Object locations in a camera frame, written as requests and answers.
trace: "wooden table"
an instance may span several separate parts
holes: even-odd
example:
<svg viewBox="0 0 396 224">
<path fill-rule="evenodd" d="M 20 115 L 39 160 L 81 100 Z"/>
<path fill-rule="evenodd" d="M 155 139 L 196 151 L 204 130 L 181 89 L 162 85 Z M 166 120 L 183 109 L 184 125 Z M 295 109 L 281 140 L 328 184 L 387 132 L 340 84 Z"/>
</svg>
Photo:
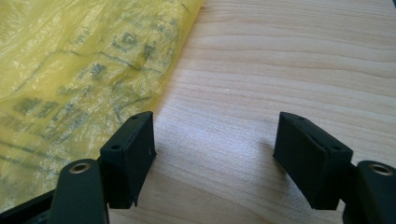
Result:
<svg viewBox="0 0 396 224">
<path fill-rule="evenodd" d="M 396 167 L 391 0 L 207 0 L 155 111 L 158 157 L 111 223 L 342 223 L 273 159 L 280 111 Z"/>
</svg>

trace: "metal grommet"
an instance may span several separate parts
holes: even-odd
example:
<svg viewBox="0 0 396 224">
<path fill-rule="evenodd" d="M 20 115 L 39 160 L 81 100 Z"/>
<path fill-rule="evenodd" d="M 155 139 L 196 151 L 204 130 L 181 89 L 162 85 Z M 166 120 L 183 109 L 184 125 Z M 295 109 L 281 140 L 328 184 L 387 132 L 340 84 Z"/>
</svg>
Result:
<svg viewBox="0 0 396 224">
<path fill-rule="evenodd" d="M 393 175 L 388 167 L 380 164 L 370 164 L 370 168 L 379 175 Z"/>
<path fill-rule="evenodd" d="M 81 174 L 90 169 L 90 164 L 87 162 L 79 163 L 70 168 L 69 172 L 72 174 Z"/>
</svg>

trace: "wood grain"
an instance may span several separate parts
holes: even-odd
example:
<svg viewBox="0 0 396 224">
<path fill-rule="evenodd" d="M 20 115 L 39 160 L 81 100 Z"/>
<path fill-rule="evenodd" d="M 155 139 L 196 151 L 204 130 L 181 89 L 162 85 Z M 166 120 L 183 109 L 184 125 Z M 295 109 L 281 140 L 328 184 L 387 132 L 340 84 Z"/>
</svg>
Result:
<svg viewBox="0 0 396 224">
<path fill-rule="evenodd" d="M 342 223 L 273 160 L 280 111 L 396 167 L 391 0 L 207 0 L 155 111 L 158 157 L 111 223 Z"/>
</svg>

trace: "black plastic part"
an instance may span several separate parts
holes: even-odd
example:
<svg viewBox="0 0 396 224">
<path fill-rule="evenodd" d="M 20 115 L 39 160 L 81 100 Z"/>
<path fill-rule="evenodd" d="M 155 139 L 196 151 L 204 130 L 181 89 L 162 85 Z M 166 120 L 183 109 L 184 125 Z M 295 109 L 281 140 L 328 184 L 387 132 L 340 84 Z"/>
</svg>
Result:
<svg viewBox="0 0 396 224">
<path fill-rule="evenodd" d="M 353 151 L 310 120 L 281 112 L 274 158 L 285 168 L 312 208 L 335 210 L 341 175 Z"/>
<path fill-rule="evenodd" d="M 7 210 L 0 214 L 0 223 L 40 224 L 40 220 L 46 221 L 52 195 L 53 190 Z"/>
<path fill-rule="evenodd" d="M 109 207 L 126 209 L 132 203 L 137 205 L 149 167 L 157 155 L 152 112 L 130 117 L 100 151 Z"/>
<path fill-rule="evenodd" d="M 358 164 L 356 191 L 370 224 L 396 223 L 396 170 L 377 161 Z"/>
<path fill-rule="evenodd" d="M 98 161 L 74 161 L 62 169 L 49 211 L 48 223 L 108 223 Z"/>
</svg>

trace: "yellow plastic bag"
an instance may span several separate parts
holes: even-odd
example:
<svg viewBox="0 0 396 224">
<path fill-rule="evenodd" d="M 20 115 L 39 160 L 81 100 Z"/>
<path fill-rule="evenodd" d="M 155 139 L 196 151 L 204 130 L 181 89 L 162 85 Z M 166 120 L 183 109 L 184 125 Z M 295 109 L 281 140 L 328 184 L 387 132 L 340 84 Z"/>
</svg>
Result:
<svg viewBox="0 0 396 224">
<path fill-rule="evenodd" d="M 155 102 L 203 2 L 0 1 L 0 211 Z"/>
</svg>

